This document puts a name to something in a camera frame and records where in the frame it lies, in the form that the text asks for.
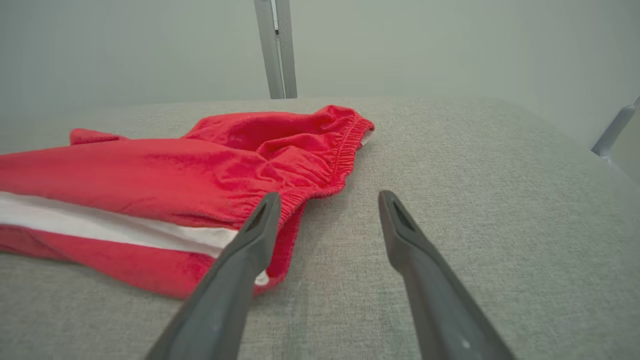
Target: clothing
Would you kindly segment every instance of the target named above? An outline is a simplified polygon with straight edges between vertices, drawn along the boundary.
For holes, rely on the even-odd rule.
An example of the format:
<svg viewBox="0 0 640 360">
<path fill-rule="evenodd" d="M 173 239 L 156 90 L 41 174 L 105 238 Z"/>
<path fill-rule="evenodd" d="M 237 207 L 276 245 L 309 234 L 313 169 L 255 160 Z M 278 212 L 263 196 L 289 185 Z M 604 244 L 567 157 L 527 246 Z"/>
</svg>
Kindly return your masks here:
<svg viewBox="0 0 640 360">
<path fill-rule="evenodd" d="M 71 146 L 0 156 L 0 250 L 75 261 L 184 298 L 262 196 L 278 192 L 260 293 L 284 279 L 307 201 L 344 188 L 373 129 L 339 106 L 207 117 L 178 139 L 75 129 Z"/>
</svg>

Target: white wall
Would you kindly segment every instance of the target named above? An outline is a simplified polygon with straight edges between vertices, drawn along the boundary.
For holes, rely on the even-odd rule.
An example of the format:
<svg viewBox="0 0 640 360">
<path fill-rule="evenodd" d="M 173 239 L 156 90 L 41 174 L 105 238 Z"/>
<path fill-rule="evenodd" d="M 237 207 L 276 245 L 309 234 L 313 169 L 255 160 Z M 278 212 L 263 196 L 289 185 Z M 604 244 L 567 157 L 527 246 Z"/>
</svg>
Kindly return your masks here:
<svg viewBox="0 0 640 360">
<path fill-rule="evenodd" d="M 269 99 L 252 0 L 2 0 L 0 123 Z"/>
<path fill-rule="evenodd" d="M 640 95 L 639 15 L 639 0 L 294 0 L 298 95 L 486 95 L 591 147 Z"/>
</svg>

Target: gray tabletop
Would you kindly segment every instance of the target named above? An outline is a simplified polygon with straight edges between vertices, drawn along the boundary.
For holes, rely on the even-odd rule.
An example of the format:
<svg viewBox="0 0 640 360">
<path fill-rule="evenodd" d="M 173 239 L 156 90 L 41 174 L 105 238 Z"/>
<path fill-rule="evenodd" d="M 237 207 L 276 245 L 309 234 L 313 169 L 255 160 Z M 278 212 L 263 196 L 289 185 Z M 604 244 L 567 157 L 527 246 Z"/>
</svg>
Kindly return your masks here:
<svg viewBox="0 0 640 360">
<path fill-rule="evenodd" d="M 178 137 L 204 116 L 350 106 L 376 124 L 346 189 L 309 202 L 287 279 L 256 298 L 239 357 L 419 357 L 377 195 L 393 190 L 520 359 L 640 354 L 637 185 L 543 119 L 492 99 L 162 104 L 9 124 L 0 152 L 73 127 Z M 0 357 L 139 358 L 180 302 L 78 265 L 0 254 Z"/>
</svg>

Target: gray metal bar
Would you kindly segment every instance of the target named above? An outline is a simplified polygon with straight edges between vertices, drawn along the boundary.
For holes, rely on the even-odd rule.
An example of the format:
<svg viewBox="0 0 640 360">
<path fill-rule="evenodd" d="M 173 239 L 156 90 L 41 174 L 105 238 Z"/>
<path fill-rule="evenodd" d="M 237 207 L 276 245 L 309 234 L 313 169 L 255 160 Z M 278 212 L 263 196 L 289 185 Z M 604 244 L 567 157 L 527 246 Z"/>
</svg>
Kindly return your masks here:
<svg viewBox="0 0 640 360">
<path fill-rule="evenodd" d="M 278 32 L 280 39 L 280 61 L 282 61 L 282 75 L 284 91 L 287 99 L 298 97 L 296 85 L 296 66 L 293 58 L 293 34 L 291 32 L 291 8 L 289 0 L 275 0 L 278 13 Z"/>
<path fill-rule="evenodd" d="M 267 72 L 269 94 L 272 99 L 284 99 L 280 55 L 276 46 L 271 0 L 253 0 L 253 4 L 255 6 L 255 16 L 258 20 L 258 31 L 260 33 L 260 44 L 262 45 L 262 56 L 264 57 L 264 70 Z"/>
<path fill-rule="evenodd" d="M 606 159 L 609 156 L 609 151 L 613 146 L 622 130 L 627 126 L 629 120 L 634 116 L 636 108 L 640 107 L 640 97 L 637 98 L 633 105 L 624 107 L 615 119 L 609 124 L 609 127 L 604 131 L 604 134 L 600 137 L 598 142 L 593 146 L 591 151 L 595 152 L 599 157 Z"/>
</svg>

